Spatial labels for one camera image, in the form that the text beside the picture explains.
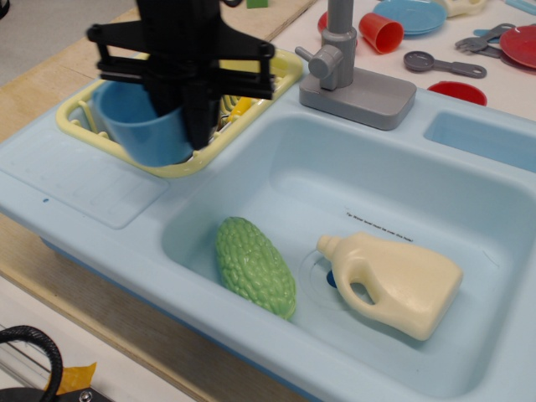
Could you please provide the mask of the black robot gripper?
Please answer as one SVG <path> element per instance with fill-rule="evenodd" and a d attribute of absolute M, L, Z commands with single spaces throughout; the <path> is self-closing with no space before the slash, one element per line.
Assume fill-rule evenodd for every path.
<path fill-rule="evenodd" d="M 219 124 L 221 94 L 272 98 L 274 46 L 230 27 L 218 1 L 140 1 L 137 8 L 137 21 L 88 29 L 100 76 L 144 84 L 157 116 L 183 107 L 194 150 L 208 146 Z"/>

